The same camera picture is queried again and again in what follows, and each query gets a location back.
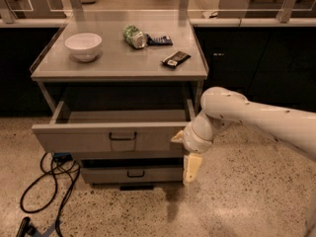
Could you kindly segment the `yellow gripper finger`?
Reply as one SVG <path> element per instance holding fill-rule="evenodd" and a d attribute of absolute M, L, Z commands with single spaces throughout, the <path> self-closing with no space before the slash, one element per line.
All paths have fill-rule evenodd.
<path fill-rule="evenodd" d="M 202 163 L 202 157 L 198 153 L 189 153 L 184 156 L 183 182 L 191 183 L 198 174 L 198 169 Z"/>
<path fill-rule="evenodd" d="M 183 142 L 183 137 L 184 137 L 184 132 L 182 130 L 180 130 L 178 133 L 176 133 L 171 138 L 171 142 L 172 143 L 182 143 Z"/>

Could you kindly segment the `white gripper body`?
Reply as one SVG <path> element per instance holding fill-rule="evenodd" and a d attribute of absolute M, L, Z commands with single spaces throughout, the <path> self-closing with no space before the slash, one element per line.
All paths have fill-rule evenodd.
<path fill-rule="evenodd" d="M 212 118 L 200 111 L 184 128 L 183 144 L 189 152 L 204 153 L 211 147 L 214 137 L 230 125 L 230 121 Z"/>

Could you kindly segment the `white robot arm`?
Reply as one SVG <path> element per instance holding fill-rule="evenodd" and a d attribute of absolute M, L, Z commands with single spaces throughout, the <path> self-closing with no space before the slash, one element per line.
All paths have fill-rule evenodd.
<path fill-rule="evenodd" d="M 315 237 L 316 117 L 213 87 L 173 140 L 185 146 L 179 233 Z"/>

